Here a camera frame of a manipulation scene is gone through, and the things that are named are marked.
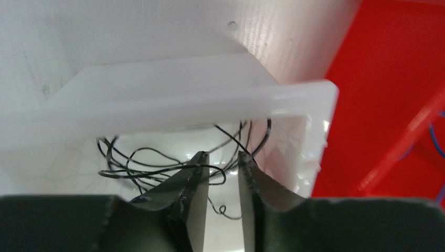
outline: red panel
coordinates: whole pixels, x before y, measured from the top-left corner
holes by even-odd
[[[365,0],[326,77],[340,95],[313,195],[371,195],[445,104],[445,6]]]

